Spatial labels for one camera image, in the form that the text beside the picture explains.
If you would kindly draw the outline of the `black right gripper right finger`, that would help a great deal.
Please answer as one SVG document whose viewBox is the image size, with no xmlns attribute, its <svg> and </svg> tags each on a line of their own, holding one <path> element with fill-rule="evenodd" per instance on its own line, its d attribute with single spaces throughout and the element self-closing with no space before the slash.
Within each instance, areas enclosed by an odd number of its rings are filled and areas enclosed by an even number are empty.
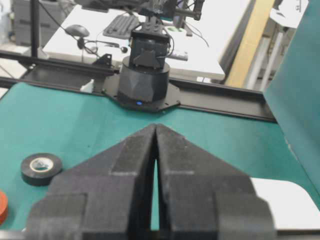
<svg viewBox="0 0 320 240">
<path fill-rule="evenodd" d="M 160 225 L 171 240 L 273 240 L 269 204 L 250 177 L 158 124 Z"/>
</svg>

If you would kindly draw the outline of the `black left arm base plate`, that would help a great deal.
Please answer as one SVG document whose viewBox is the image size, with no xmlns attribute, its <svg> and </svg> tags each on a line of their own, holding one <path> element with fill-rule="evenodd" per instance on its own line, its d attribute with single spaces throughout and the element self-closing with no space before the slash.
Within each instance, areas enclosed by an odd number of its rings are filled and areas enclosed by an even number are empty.
<svg viewBox="0 0 320 240">
<path fill-rule="evenodd" d="M 107 77 L 101 92 L 119 106 L 142 112 L 157 113 L 181 105 L 180 89 L 158 79 Z"/>
</svg>

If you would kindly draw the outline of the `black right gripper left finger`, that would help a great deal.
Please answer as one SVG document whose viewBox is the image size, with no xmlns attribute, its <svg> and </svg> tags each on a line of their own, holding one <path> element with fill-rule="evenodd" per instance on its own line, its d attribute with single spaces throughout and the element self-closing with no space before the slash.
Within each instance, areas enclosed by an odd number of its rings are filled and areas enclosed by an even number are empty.
<svg viewBox="0 0 320 240">
<path fill-rule="evenodd" d="M 151 223 L 150 124 L 55 176 L 31 208 L 28 240 L 137 240 Z"/>
</svg>

